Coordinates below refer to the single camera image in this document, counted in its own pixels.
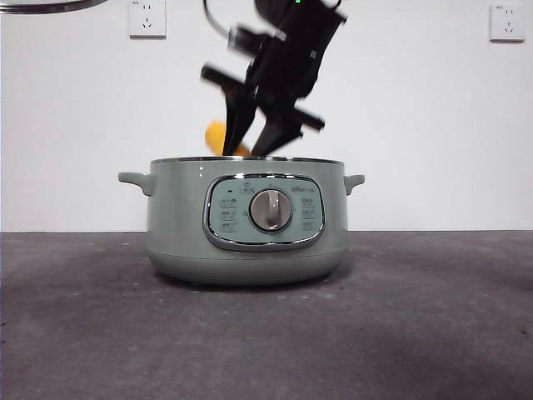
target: gray floor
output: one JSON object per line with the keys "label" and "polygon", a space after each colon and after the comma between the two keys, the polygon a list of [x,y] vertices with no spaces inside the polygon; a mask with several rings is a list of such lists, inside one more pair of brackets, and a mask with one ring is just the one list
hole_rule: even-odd
{"label": "gray floor", "polygon": [[350,238],[329,277],[231,289],[141,233],[4,234],[3,398],[533,398],[533,232]]}

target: robotic arm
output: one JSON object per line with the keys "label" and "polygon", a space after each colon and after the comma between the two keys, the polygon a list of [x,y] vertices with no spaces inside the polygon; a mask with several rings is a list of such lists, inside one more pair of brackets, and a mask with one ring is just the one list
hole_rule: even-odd
{"label": "robotic arm", "polygon": [[316,82],[326,47],[341,23],[346,21],[335,7],[322,0],[255,0],[259,14],[278,33],[255,33],[237,25],[229,33],[229,46],[252,57],[244,82],[205,65],[202,77],[216,83],[226,96],[227,131],[223,155],[232,155],[257,108],[266,124],[252,149],[266,156],[302,136],[301,126],[320,130],[324,122],[295,108]]}

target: pot base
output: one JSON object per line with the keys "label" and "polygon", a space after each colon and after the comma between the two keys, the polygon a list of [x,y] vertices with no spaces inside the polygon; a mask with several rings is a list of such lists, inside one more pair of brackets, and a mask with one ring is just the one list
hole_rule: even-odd
{"label": "pot base", "polygon": [[231,260],[169,256],[148,250],[154,267],[166,275],[193,283],[230,286],[277,285],[305,281],[338,267],[346,251],[270,260]]}

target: yellow object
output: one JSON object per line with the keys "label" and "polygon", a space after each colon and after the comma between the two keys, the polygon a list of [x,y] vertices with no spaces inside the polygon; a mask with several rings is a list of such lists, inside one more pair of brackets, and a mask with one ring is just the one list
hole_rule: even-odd
{"label": "yellow object", "polygon": [[[206,129],[206,145],[217,156],[224,152],[224,138],[226,137],[226,124],[221,121],[213,121]],[[243,143],[239,144],[234,156],[250,156],[250,150]]]}

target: power outlet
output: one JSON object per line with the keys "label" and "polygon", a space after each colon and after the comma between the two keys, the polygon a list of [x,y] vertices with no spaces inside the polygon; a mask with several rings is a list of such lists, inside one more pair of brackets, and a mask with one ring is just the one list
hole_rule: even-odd
{"label": "power outlet", "polygon": [[524,42],[526,6],[522,3],[491,5],[491,41]]}
{"label": "power outlet", "polygon": [[130,38],[167,36],[165,0],[130,0]]}

